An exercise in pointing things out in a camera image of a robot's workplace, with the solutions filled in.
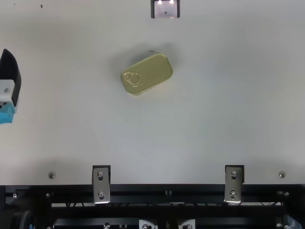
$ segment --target white table surface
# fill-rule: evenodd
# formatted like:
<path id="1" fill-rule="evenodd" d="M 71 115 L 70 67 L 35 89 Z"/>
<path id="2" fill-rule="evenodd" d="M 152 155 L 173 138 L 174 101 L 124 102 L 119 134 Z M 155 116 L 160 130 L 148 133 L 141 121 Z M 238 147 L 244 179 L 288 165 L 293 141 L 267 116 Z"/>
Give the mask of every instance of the white table surface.
<path id="1" fill-rule="evenodd" d="M 4 48 L 22 86 L 0 185 L 90 184 L 92 165 L 113 184 L 224 184 L 225 165 L 305 183 L 304 0 L 181 0 L 160 20 L 150 0 L 0 0 Z M 128 95 L 120 73 L 149 50 L 173 75 Z"/>

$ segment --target bolt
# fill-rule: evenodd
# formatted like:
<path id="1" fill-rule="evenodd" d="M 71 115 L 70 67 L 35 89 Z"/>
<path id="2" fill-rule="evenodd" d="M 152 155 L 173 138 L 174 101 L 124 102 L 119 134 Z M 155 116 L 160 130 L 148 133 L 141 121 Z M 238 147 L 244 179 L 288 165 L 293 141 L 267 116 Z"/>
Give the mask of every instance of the bolt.
<path id="1" fill-rule="evenodd" d="M 54 179 L 55 178 L 55 173 L 54 172 L 50 172 L 49 173 L 49 178 L 50 179 Z"/>
<path id="2" fill-rule="evenodd" d="M 233 180 L 236 179 L 236 174 L 237 174 L 237 173 L 236 173 L 235 171 L 231 172 L 231 176 L 232 176 L 232 179 L 233 179 Z"/>
<path id="3" fill-rule="evenodd" d="M 230 192 L 230 196 L 231 196 L 232 199 L 234 199 L 236 197 L 236 192 L 234 190 L 232 190 Z"/>
<path id="4" fill-rule="evenodd" d="M 99 180 L 103 180 L 103 172 L 98 172 L 97 176 L 99 177 Z"/>
<path id="5" fill-rule="evenodd" d="M 281 171 L 281 172 L 278 173 L 278 176 L 280 178 L 284 178 L 286 176 L 286 173 L 284 171 Z"/>
<path id="6" fill-rule="evenodd" d="M 99 197 L 100 197 L 100 199 L 104 199 L 104 192 L 103 191 L 99 191 Z"/>

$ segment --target metal clamp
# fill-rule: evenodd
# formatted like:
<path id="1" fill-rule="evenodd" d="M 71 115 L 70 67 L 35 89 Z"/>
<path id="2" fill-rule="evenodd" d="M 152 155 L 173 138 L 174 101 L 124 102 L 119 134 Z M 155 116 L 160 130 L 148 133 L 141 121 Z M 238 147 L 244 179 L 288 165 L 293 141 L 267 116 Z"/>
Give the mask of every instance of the metal clamp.
<path id="1" fill-rule="evenodd" d="M 93 168 L 92 170 L 93 200 L 95 204 L 107 204 L 110 202 L 109 169 Z"/>
<path id="2" fill-rule="evenodd" d="M 225 168 L 224 201 L 240 203 L 242 195 L 243 169 L 241 167 Z"/>

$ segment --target tin lid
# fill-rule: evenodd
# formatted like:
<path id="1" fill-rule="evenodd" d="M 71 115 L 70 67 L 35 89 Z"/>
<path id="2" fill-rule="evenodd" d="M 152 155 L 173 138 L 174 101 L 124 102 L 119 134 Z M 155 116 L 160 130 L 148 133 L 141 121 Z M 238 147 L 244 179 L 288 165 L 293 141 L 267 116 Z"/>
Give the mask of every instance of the tin lid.
<path id="1" fill-rule="evenodd" d="M 172 73 L 166 56 L 158 53 L 125 69 L 121 81 L 128 93 L 138 95 L 168 80 Z"/>

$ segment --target blue component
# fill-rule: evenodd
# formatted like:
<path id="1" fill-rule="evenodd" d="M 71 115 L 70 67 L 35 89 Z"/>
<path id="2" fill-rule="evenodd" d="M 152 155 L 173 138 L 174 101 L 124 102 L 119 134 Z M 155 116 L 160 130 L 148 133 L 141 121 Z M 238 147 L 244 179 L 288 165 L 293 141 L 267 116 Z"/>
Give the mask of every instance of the blue component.
<path id="1" fill-rule="evenodd" d="M 11 103 L 7 103 L 0 108 L 0 124 L 12 123 L 15 114 L 15 107 Z"/>

